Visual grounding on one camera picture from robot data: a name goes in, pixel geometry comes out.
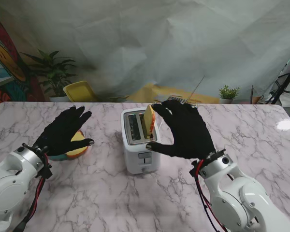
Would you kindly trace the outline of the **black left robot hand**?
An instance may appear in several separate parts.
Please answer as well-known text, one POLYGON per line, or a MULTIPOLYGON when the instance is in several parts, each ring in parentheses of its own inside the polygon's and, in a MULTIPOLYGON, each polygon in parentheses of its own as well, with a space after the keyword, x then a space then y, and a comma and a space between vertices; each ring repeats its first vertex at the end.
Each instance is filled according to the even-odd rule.
POLYGON ((85 112, 83 106, 79 108, 72 106, 61 112, 52 123, 45 127, 33 144, 33 148, 40 149, 48 156, 58 156, 94 144, 94 140, 91 138, 72 141, 74 135, 91 115, 90 111, 85 112))

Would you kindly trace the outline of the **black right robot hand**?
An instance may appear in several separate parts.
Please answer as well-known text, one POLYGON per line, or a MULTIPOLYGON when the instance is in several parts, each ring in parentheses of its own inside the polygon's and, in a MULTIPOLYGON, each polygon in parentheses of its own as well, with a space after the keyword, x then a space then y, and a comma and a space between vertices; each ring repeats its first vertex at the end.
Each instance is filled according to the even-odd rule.
POLYGON ((152 142, 146 145, 146 149, 170 157, 200 160, 215 152, 206 123, 196 107, 167 100, 161 104, 153 104, 152 108, 171 129, 174 143, 164 145, 152 142))

